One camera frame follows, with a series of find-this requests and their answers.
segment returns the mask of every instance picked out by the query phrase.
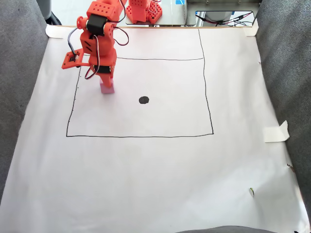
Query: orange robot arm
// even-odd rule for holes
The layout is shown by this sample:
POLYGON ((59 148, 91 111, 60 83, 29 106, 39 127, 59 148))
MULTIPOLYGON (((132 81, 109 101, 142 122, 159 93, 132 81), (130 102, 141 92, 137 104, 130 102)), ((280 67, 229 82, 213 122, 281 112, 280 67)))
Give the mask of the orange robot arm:
POLYGON ((64 59, 62 69, 79 66, 89 66, 93 74, 101 78, 103 93, 114 93, 113 72, 117 60, 114 49, 115 40, 113 30, 119 21, 122 10, 125 10, 126 0, 97 0, 93 1, 86 13, 87 17, 77 19, 77 28, 83 29, 80 40, 82 49, 68 52, 64 59), (90 54, 88 63, 83 63, 84 53, 90 54))

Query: wire bundle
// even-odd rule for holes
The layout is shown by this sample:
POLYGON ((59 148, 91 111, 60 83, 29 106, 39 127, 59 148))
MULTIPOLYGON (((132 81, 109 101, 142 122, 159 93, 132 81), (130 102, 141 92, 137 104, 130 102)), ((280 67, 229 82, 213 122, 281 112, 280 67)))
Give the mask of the wire bundle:
POLYGON ((211 23, 211 24, 216 24, 215 27, 217 27, 217 25, 226 25, 226 24, 232 23, 232 22, 238 22, 237 24, 239 24, 239 23, 242 24, 242 23, 244 23, 244 22, 240 22, 239 20, 241 20, 241 19, 243 19, 243 18, 249 16, 250 14, 251 14, 251 13, 247 13, 247 14, 244 14, 244 15, 235 17, 235 18, 233 18, 233 19, 226 20, 226 21, 222 21, 222 20, 220 20, 220 21, 212 21, 212 20, 208 20, 208 19, 202 18, 202 17, 200 17, 200 16, 198 16, 198 15, 195 15, 195 16, 197 16, 199 19, 201 19, 201 20, 204 21, 204 22, 211 23))

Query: black mark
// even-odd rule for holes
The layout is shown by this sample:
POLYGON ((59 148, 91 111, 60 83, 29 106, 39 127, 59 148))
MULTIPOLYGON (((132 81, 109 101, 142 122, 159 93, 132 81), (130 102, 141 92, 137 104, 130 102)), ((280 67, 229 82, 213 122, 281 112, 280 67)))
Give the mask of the black mark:
POLYGON ((147 103, 149 103, 149 98, 147 96, 142 96, 139 98, 139 102, 141 104, 147 104, 147 103))

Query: tape piece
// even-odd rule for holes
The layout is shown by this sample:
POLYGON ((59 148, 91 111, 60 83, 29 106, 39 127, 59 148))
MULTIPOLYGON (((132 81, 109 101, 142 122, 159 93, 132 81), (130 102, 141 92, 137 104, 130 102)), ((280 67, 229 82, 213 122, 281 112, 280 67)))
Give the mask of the tape piece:
POLYGON ((253 188, 249 188, 248 191, 249 191, 249 193, 250 193, 250 195, 251 195, 252 197, 255 196, 255 193, 254 193, 253 188))
POLYGON ((255 36, 258 32, 258 29, 259 29, 259 26, 258 26, 257 19, 255 19, 255 22, 252 27, 243 28, 246 36, 255 36))
POLYGON ((267 127, 263 129, 264 142, 284 142, 290 135, 288 134, 288 124, 284 121, 279 127, 267 127))
POLYGON ((66 32, 67 32, 66 27, 59 27, 59 26, 53 26, 53 25, 47 25, 45 29, 46 35, 48 35, 49 38, 56 38, 56 39, 63 39, 65 38, 66 32))

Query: drawn rectangle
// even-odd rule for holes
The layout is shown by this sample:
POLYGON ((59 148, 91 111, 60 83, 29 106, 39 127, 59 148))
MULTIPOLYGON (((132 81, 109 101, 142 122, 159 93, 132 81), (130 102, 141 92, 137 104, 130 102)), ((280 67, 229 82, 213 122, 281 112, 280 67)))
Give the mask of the drawn rectangle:
POLYGON ((118 59, 114 94, 100 92, 99 77, 76 87, 67 136, 195 137, 213 134, 204 59, 118 59), (140 104, 139 98, 150 101, 140 104))

